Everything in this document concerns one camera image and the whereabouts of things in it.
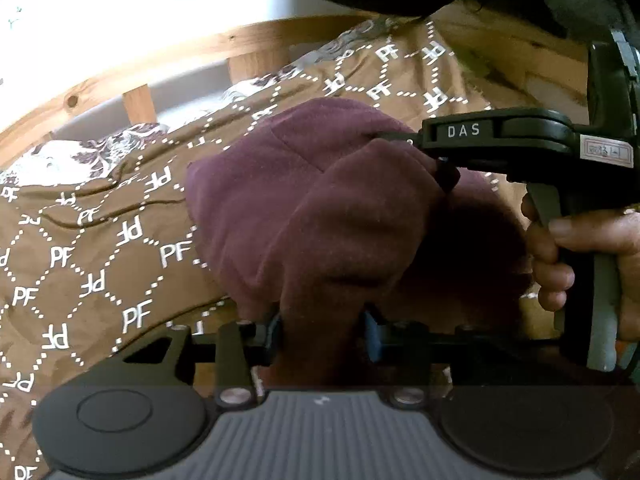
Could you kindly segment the person's right hand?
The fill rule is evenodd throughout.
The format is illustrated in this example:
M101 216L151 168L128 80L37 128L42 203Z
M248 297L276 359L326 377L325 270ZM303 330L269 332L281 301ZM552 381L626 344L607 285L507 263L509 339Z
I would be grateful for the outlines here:
M618 339L639 340L639 215L619 211L591 211L555 219L543 226L532 199L525 196L522 214L529 218L526 243L533 257L538 300L547 311L559 311L575 283L575 269L561 260L560 251L604 252L617 258L620 272L620 328Z

